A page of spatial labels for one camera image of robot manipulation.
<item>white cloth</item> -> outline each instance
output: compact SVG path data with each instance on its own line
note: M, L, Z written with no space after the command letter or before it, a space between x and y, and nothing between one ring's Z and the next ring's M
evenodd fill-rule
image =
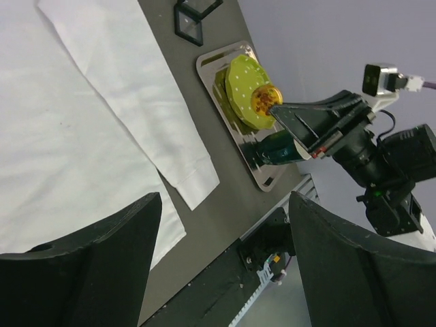
M112 32L134 42L125 30ZM156 265L185 231L148 153L80 73L34 0L0 1L0 44L0 253L27 251L158 191L163 213ZM146 62L162 67L161 59L154 49ZM164 93L166 84L159 82L147 89ZM142 127L143 118L136 117Z
M219 183L137 0L41 0L80 71L194 209Z

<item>polka dot plate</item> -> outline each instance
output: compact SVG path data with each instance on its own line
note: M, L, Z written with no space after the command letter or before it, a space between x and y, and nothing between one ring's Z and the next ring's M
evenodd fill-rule
M257 114L251 107L251 95L258 87L270 84L270 78L259 63L240 55L232 60L225 77L225 92L238 118L254 129L270 129L272 116Z

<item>table surface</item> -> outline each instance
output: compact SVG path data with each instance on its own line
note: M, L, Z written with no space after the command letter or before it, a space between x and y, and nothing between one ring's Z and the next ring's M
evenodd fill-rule
M175 2L139 0L212 157L220 184L197 209L190 211L176 190L166 183L187 235L150 272L139 324L152 316L301 181L297 167L291 165L271 192L264 193L256 187L197 75L195 64L200 55L237 41L251 42L238 2L224 1L203 20L202 47L174 34Z

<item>silver tray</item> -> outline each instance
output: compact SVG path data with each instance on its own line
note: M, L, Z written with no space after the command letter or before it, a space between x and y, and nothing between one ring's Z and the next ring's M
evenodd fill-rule
M230 62L238 55L247 55L256 61L258 60L253 46L247 41L241 41L199 56L197 59L197 72L237 144L254 180L262 191L268 192L276 185L278 178L285 172L287 165L270 166L260 164L256 159L257 156L253 145L283 128L280 124L275 123L272 129L258 131L246 126L234 113L225 94L224 81L225 72Z

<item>gray wall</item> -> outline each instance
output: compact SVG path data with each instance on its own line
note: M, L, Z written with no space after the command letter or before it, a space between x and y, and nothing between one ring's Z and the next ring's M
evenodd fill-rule
M364 65L371 62L391 62L406 74L436 80L434 0L239 2L260 61L285 101L315 101L341 89L359 92ZM397 118L397 131L421 123L436 129L436 92L403 93L389 110ZM380 115L373 130L389 126L390 121ZM337 164L317 160L300 169L312 173L325 208L372 229L364 206L355 201L362 189ZM414 194L436 226L436 181L420 183ZM258 319L247 317L250 326L257 326L254 322L261 322L266 312L275 316L270 327L309 325L300 279L298 275L292 278L282 288L265 294L263 309L255 309ZM283 301L288 301L288 310Z

